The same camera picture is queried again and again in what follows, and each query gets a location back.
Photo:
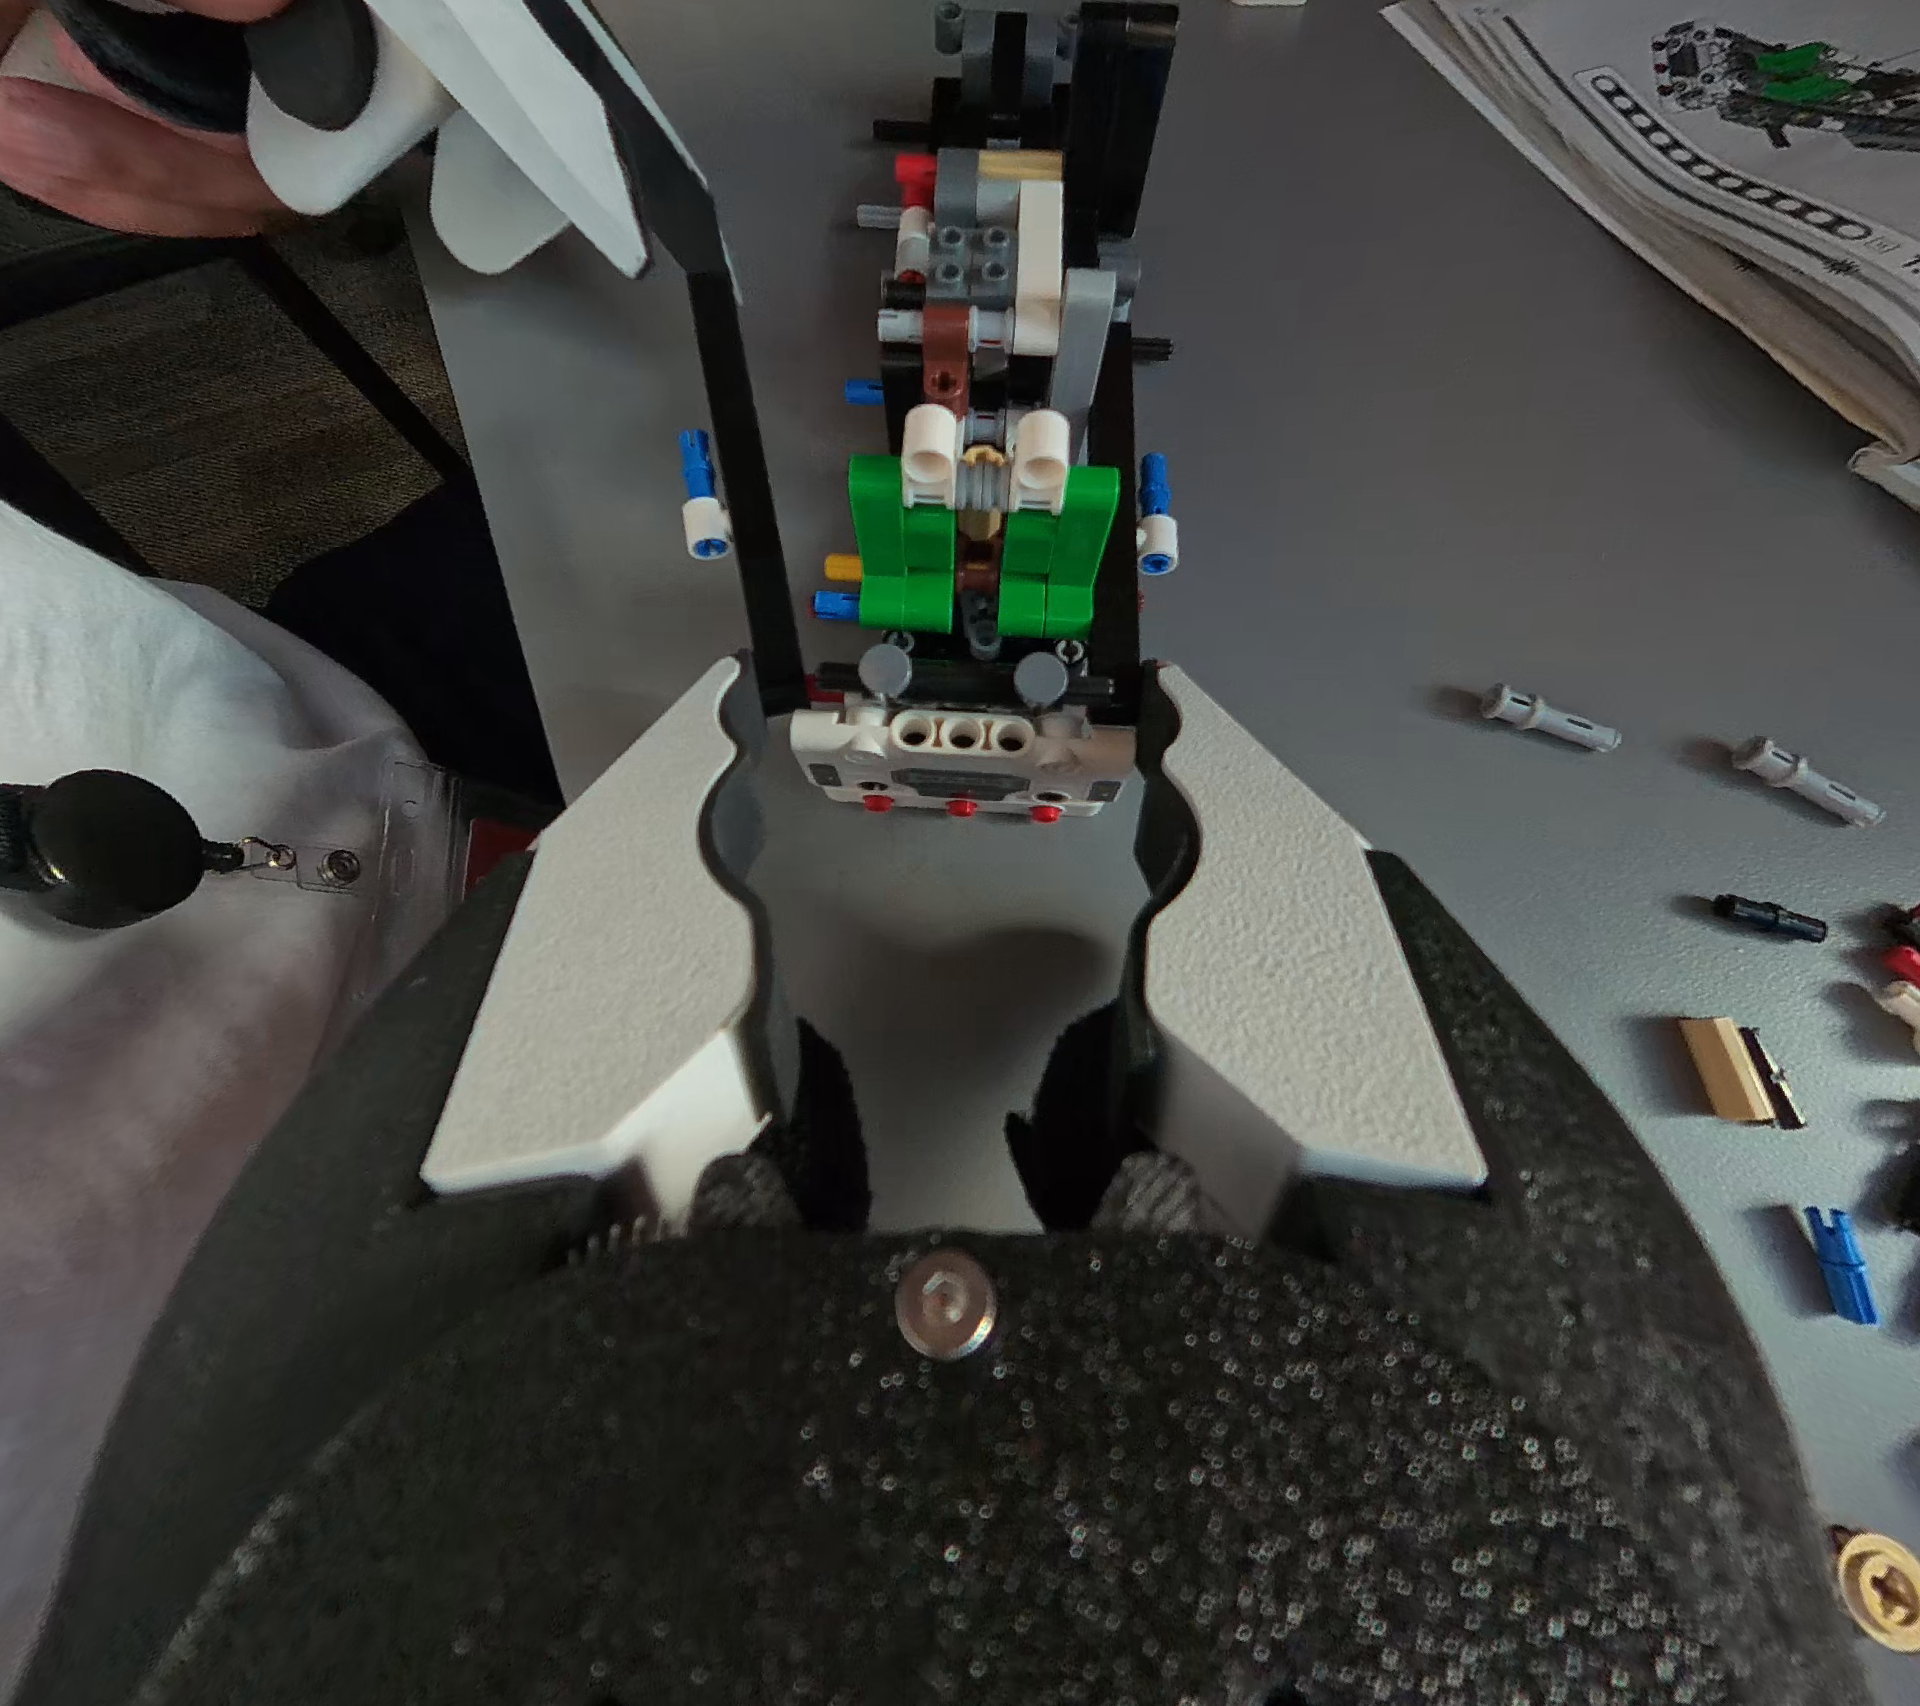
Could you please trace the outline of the lego instruction booklet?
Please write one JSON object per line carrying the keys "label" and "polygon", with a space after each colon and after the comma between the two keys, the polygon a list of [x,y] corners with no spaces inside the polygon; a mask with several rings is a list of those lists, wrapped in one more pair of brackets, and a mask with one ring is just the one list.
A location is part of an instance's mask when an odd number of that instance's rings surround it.
{"label": "lego instruction booklet", "polygon": [[1919,503],[1919,0],[1404,0],[1386,20]]}

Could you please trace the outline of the black lego vehicle model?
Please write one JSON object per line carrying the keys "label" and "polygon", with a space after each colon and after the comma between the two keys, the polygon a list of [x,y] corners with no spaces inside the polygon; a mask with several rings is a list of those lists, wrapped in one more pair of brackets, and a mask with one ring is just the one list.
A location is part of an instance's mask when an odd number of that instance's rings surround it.
{"label": "black lego vehicle model", "polygon": [[879,120],[895,200],[884,445],[846,463],[853,551],[813,616],[863,637],[808,666],[732,276],[686,269],[710,428],[681,433],[684,540],[739,564],[769,715],[806,782],[867,813],[1088,820],[1136,769],[1140,575],[1180,561],[1167,460],[1136,439],[1136,233],[1180,37],[1167,0],[1067,13],[946,2],[955,69]]}

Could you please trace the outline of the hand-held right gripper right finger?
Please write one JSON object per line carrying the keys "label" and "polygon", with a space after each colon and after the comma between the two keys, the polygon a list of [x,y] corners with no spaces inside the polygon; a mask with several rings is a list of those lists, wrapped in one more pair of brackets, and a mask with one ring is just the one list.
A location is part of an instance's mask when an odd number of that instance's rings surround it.
{"label": "hand-held right gripper right finger", "polygon": [[1476,1190],[1368,841],[1174,663],[1144,671],[1136,760],[1136,1125],[1247,1237],[1304,1176]]}

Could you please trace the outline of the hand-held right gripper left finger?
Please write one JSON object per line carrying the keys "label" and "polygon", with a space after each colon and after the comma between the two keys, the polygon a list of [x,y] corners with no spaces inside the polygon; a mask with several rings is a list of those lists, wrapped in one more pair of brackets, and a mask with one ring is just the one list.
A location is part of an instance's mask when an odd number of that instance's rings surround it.
{"label": "hand-held right gripper left finger", "polygon": [[752,658],[725,655],[540,832],[421,1161],[437,1196],[615,1179],[677,1229],[756,1141],[783,1071],[746,883],[762,737]]}

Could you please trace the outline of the person's white shirt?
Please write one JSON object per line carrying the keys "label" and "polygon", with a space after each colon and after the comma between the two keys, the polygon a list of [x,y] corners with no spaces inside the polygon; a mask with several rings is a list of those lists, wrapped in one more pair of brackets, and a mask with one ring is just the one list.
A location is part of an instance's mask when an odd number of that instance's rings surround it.
{"label": "person's white shirt", "polygon": [[[403,758],[554,771],[480,507],[440,488],[255,614],[4,505],[4,779],[89,768],[212,837],[362,850]],[[105,1430],[237,1167],[345,1015],[373,912],[228,877],[140,926],[4,901],[4,1683]]]}

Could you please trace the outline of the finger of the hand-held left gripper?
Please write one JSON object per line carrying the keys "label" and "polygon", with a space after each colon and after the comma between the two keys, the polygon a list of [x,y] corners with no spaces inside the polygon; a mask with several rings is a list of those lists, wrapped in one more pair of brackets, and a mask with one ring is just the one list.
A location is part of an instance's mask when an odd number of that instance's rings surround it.
{"label": "finger of the hand-held left gripper", "polygon": [[447,250],[505,274],[568,228],[653,260],[658,105],[589,0],[351,0],[292,23],[292,207],[337,209],[437,136]]}
{"label": "finger of the hand-held left gripper", "polygon": [[732,274],[709,177],[591,0],[370,0],[451,94],[433,219],[503,276],[578,229],[629,277],[656,250]]}

